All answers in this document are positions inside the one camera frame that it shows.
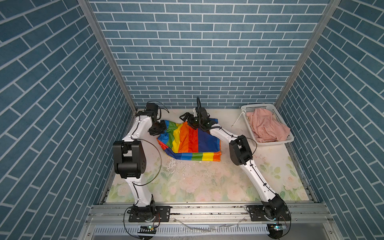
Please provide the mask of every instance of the white plastic basket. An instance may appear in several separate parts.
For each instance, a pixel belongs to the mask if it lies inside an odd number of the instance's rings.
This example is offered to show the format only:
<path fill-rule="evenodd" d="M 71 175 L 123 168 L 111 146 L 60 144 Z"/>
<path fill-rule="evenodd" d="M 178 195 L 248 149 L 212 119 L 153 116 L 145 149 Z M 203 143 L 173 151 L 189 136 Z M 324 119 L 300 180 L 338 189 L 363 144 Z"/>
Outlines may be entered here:
<path fill-rule="evenodd" d="M 286 125 L 284 119 L 281 117 L 280 113 L 277 111 L 275 106 L 273 106 L 270 103 L 249 104 L 249 105 L 242 106 L 240 109 L 242 111 L 245 111 L 245 112 L 253 112 L 255 110 L 255 108 L 265 108 L 265 109 L 271 111 L 276 116 L 276 120 L 277 121 L 279 121 L 282 124 Z M 252 132 L 252 129 L 251 129 L 250 125 L 249 125 L 249 121 L 247 119 L 247 116 L 245 114 L 242 114 L 242 115 L 243 115 L 243 117 L 245 119 L 245 122 L 247 123 L 247 127 L 248 127 L 249 132 L 251 133 L 252 138 L 256 141 L 255 136 L 254 136 L 254 134 Z M 276 141 L 276 142 L 258 142 L 257 141 L 257 144 L 265 145 L 265 146 L 280 145 L 280 144 L 284 144 L 284 143 L 287 143 L 287 142 L 293 142 L 294 139 L 295 138 L 293 137 L 293 135 L 292 135 L 292 133 L 290 131 L 289 135 L 287 137 L 287 140 L 285 140 L 285 141 Z"/>

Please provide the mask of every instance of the rainbow flag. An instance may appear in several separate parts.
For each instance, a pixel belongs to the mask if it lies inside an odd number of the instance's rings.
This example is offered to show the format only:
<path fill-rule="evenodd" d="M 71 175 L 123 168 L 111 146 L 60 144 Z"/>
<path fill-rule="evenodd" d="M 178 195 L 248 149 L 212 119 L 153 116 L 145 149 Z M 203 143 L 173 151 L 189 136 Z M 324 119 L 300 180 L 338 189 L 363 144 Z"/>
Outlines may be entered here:
<path fill-rule="evenodd" d="M 187 122 L 165 122 L 167 130 L 157 141 L 167 155 L 178 160 L 220 162 L 220 140 L 217 137 L 201 129 L 194 130 Z"/>

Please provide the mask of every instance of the metal corner post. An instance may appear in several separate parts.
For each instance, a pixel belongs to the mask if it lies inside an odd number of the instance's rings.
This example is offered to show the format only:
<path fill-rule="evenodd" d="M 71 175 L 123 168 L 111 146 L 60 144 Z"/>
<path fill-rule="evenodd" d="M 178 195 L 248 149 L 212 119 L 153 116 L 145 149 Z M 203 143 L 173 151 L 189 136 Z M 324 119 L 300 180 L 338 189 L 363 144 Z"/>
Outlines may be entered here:
<path fill-rule="evenodd" d="M 337 6 L 339 5 L 341 0 L 330 0 L 326 8 L 324 9 L 324 13 L 320 18 L 319 23 L 313 30 L 311 37 L 309 38 L 307 44 L 304 47 L 302 54 L 296 62 L 296 65 L 293 67 L 290 76 L 288 77 L 283 89 L 281 90 L 279 96 L 274 103 L 274 106 L 278 109 L 283 102 L 285 96 L 288 94 L 289 89 L 295 82 L 299 72 L 304 66 L 305 61 L 308 56 L 311 54 L 312 49 L 315 47 L 317 41 L 319 40 L 321 34 L 323 33 L 325 27 L 327 26 L 329 20 L 331 19 L 333 13 L 335 12 Z"/>
<path fill-rule="evenodd" d="M 78 0 L 80 4 L 80 8 L 84 13 L 85 18 L 87 19 L 95 37 L 98 41 L 101 50 L 104 52 L 105 58 L 107 59 L 109 66 L 112 69 L 113 74 L 116 77 L 117 82 L 119 83 L 119 86 L 124 93 L 125 98 L 127 99 L 128 104 L 132 108 L 133 112 L 135 113 L 137 111 L 137 108 L 135 106 L 135 103 L 129 93 L 129 90 L 127 89 L 127 86 L 124 82 L 124 79 L 121 75 L 121 72 L 117 66 L 117 63 L 112 55 L 112 52 L 107 44 L 107 41 L 104 38 L 103 32 L 101 31 L 101 28 L 99 26 L 99 23 L 96 19 L 96 16 L 92 10 L 92 7 L 88 0 Z"/>

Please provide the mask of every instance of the yellow stripe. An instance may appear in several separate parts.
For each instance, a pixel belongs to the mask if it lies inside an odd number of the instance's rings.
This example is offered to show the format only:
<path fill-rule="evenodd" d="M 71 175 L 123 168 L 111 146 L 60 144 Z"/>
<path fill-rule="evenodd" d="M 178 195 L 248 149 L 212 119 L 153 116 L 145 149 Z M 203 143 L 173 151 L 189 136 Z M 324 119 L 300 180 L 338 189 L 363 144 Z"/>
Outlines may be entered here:
<path fill-rule="evenodd" d="M 214 160 L 214 153 L 213 152 L 205 152 L 203 153 L 202 161 L 213 161 Z"/>
<path fill-rule="evenodd" d="M 172 151 L 174 153 L 179 153 L 179 146 L 180 146 L 180 129 L 182 124 L 179 124 L 177 126 L 177 129 L 173 131 L 173 137 L 175 138 L 172 142 Z"/>

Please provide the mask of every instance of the pink cloth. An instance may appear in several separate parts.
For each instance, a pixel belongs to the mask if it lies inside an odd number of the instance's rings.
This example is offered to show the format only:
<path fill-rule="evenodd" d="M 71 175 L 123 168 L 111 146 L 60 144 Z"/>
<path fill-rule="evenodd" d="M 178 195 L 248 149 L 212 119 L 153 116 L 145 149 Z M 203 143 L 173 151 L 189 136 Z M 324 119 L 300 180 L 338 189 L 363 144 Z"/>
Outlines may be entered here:
<path fill-rule="evenodd" d="M 256 108 L 254 112 L 247 112 L 249 125 L 258 142 L 285 141 L 290 128 L 278 122 L 272 112 L 264 108 Z"/>

